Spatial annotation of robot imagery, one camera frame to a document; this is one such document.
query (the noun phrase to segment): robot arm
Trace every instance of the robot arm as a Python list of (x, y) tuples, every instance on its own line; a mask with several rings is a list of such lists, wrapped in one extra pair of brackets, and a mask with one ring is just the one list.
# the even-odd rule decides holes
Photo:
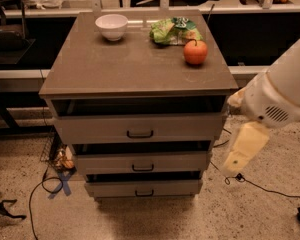
[(300, 120), (300, 39), (228, 103), (250, 120), (232, 136), (221, 168), (225, 176), (235, 176), (267, 144), (269, 128)]

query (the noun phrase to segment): black handle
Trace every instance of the black handle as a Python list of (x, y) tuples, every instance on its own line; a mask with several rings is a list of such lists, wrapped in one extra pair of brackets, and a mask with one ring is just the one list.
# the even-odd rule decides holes
[(145, 194), (139, 194), (138, 190), (136, 190), (134, 193), (135, 193), (136, 197), (148, 197), (148, 196), (153, 196), (154, 190), (152, 189), (150, 194), (147, 194), (147, 193), (145, 193)]
[(153, 169), (154, 169), (154, 164), (152, 164), (151, 165), (151, 168), (136, 168), (135, 166), (134, 166), (134, 164), (132, 165), (132, 170), (134, 171), (134, 172), (152, 172), (153, 171)]
[(153, 136), (153, 130), (150, 131), (149, 134), (133, 134), (130, 131), (127, 131), (127, 137), (130, 139), (146, 139), (151, 138)]

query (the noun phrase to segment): apple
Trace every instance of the apple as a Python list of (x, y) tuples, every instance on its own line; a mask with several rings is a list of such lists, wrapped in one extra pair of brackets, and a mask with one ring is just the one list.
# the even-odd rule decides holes
[(183, 55), (186, 62), (191, 65), (199, 65), (206, 59), (208, 47), (204, 41), (191, 40), (183, 48)]

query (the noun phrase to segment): concrete floor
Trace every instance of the concrete floor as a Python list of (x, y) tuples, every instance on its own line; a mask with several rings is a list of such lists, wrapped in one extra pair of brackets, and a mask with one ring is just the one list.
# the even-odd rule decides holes
[[(42, 119), (27, 119), (24, 112), (14, 113), (20, 125), (44, 124)], [(36, 117), (41, 115), (41, 111), (36, 113)], [(229, 117), (225, 128), (233, 131), (245, 120), (240, 115)], [(223, 132), (217, 143), (228, 138)], [(18, 199), (6, 208), (12, 214), (27, 215), (25, 220), (0, 215), (0, 239), (35, 239), (29, 199), (47, 168), (40, 161), (46, 142), (46, 134), (0, 137), (0, 201)], [(221, 165), (226, 148), (214, 148), (215, 165)], [(48, 176), (55, 175), (49, 169)], [(264, 188), (300, 195), (300, 122), (271, 130), (268, 145), (243, 175)], [(55, 189), (58, 184), (52, 180), (45, 186)], [(300, 240), (299, 206), (300, 198), (267, 193), (247, 182), (231, 180), (227, 185), (213, 166), (206, 172), (200, 194), (193, 198), (110, 198), (96, 202), (84, 189), (82, 177), (74, 174), (56, 195), (39, 185), (31, 202), (40, 240)]]

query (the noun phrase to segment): cabinet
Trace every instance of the cabinet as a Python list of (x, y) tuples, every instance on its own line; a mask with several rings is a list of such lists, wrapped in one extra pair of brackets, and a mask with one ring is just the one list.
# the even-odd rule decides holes
[[(125, 14), (124, 38), (108, 42), (95, 16), (80, 13), (40, 96), (90, 196), (198, 194), (236, 82), (199, 11)], [(149, 40), (151, 23), (172, 16), (205, 36), (204, 64)]]

